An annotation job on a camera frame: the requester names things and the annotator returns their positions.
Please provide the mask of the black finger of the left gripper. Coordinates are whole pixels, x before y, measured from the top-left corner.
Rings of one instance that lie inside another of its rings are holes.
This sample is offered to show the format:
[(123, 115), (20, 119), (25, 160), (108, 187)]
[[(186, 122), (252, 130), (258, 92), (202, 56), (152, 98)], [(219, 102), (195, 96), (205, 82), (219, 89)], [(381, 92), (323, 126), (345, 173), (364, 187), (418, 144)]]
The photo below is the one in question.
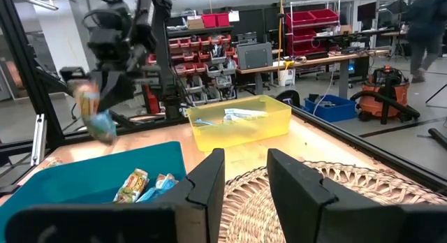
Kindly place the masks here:
[(134, 96), (135, 85), (125, 72), (102, 72), (97, 76), (97, 85), (100, 91), (99, 112), (132, 99)]
[(69, 80), (66, 84), (70, 96), (79, 96), (81, 93), (87, 91), (87, 80)]

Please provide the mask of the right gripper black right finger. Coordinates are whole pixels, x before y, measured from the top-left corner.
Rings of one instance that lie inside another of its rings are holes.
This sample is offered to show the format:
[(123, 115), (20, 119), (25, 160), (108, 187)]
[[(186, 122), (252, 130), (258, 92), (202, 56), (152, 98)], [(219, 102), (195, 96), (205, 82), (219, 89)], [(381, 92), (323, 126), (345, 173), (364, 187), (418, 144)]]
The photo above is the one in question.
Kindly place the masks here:
[(444, 205), (381, 205), (278, 149), (268, 150), (267, 169), (287, 242), (446, 241)]

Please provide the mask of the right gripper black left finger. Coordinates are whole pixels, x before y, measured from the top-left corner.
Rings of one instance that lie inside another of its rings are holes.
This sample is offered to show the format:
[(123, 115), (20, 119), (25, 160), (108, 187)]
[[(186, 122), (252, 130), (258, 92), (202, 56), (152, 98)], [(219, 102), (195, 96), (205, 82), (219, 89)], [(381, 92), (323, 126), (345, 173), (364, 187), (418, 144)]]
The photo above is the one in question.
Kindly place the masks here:
[(12, 216), (7, 242), (217, 242), (225, 154), (214, 149), (185, 178), (151, 202), (35, 205)]

